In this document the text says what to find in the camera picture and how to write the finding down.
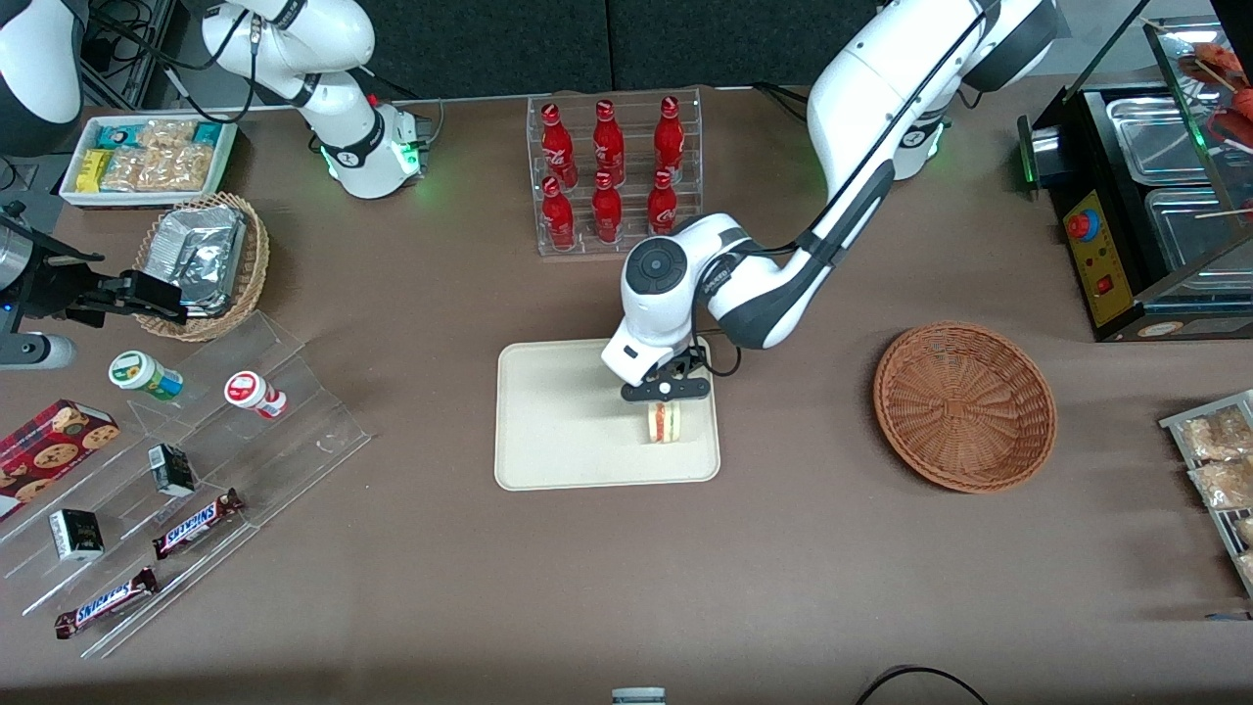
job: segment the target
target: small black box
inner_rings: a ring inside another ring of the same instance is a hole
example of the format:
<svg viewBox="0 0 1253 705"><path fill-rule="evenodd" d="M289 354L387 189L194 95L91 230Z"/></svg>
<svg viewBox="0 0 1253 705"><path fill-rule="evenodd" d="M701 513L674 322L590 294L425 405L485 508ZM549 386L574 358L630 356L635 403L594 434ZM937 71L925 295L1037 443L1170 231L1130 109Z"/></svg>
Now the small black box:
<svg viewBox="0 0 1253 705"><path fill-rule="evenodd" d="M60 510L49 515L48 523L61 561L90 561L104 555L100 525L91 512Z"/></svg>
<svg viewBox="0 0 1253 705"><path fill-rule="evenodd" d="M187 497L195 492L192 466L178 448L164 443L153 446L148 450L148 467L153 472L153 481L157 482L157 492L172 497Z"/></svg>

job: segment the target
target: brown table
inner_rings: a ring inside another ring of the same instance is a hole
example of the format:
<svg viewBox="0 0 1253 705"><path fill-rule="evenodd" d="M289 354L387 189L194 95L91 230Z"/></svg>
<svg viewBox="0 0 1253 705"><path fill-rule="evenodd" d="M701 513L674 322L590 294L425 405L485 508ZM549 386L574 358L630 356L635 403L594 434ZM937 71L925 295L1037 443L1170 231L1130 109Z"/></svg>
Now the brown table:
<svg viewBox="0 0 1253 705"><path fill-rule="evenodd" d="M714 481L521 495L492 480L497 352L620 316L618 262L535 253L525 101L450 104L429 178L378 202L327 178L297 114L252 115L226 188L273 238L262 308L378 438L110 659L63 656L0 592L5 702L850 702L900 662L997 702L1247 702L1253 627L1200 620L1242 590L1155 421L1253 386L1253 347L1090 341L1048 202L1011 189L1014 119L1055 88L955 110L796 333L719 383ZM708 210L791 238L824 200L804 128L704 98ZM152 218L68 207L55 234L120 269ZM944 492L881 438L875 364L941 318L1053 384L1058 448L1026 486ZM0 430L59 397L122 411L117 352L193 349L123 318L44 328L80 359L0 377ZM892 692L965 702L908 677Z"/></svg>

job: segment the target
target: teal snack package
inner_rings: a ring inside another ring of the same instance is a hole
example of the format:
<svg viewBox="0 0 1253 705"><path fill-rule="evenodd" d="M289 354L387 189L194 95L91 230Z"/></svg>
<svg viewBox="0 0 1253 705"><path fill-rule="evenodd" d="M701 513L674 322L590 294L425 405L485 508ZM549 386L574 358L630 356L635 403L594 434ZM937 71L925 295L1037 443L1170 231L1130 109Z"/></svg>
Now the teal snack package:
<svg viewBox="0 0 1253 705"><path fill-rule="evenodd" d="M219 134L222 134L222 125L218 123L200 123L195 128L195 136L192 138L192 142L199 142L213 147L218 143Z"/></svg>
<svg viewBox="0 0 1253 705"><path fill-rule="evenodd" d="M95 140L96 149L115 149L118 147L139 147L139 130L144 125L113 125L100 128Z"/></svg>

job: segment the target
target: basket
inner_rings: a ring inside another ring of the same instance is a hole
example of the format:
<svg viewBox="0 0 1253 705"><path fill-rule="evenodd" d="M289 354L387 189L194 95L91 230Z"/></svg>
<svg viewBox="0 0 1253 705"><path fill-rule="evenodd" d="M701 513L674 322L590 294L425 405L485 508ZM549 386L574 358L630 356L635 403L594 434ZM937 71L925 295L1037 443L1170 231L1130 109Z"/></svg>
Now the basket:
<svg viewBox="0 0 1253 705"><path fill-rule="evenodd" d="M232 205L248 218L243 252L239 253L239 265L236 269L234 289L231 292L231 308L216 318L188 318L185 324L154 316L135 316L139 318L139 324L153 334L174 337L184 342L213 339L242 323L248 313L252 313L257 307L261 289L266 283L266 265L269 264L269 235L266 233L266 223L261 222L257 212L247 200L232 193L214 193L188 200L178 208L208 208L209 205ZM148 248L152 245L159 222L158 218L153 227L148 228L148 237L139 245L139 254L135 257L137 269L143 269L144 262L148 259Z"/></svg>
<svg viewBox="0 0 1253 705"><path fill-rule="evenodd" d="M991 493L1026 482L1058 437L1058 411L1025 352L981 326L944 321L901 333L875 373L887 442L931 482Z"/></svg>

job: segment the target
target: yellow control panel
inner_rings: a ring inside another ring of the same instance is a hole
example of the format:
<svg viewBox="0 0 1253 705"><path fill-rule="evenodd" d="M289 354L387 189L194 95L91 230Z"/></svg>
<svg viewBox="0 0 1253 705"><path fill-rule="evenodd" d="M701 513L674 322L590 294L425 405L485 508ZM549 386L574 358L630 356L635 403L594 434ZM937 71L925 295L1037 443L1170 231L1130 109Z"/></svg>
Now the yellow control panel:
<svg viewBox="0 0 1253 705"><path fill-rule="evenodd" d="M1084 197L1066 213L1061 224L1066 228L1066 240L1084 284L1088 308L1096 324L1103 326L1130 308L1134 298L1096 192Z"/></svg>

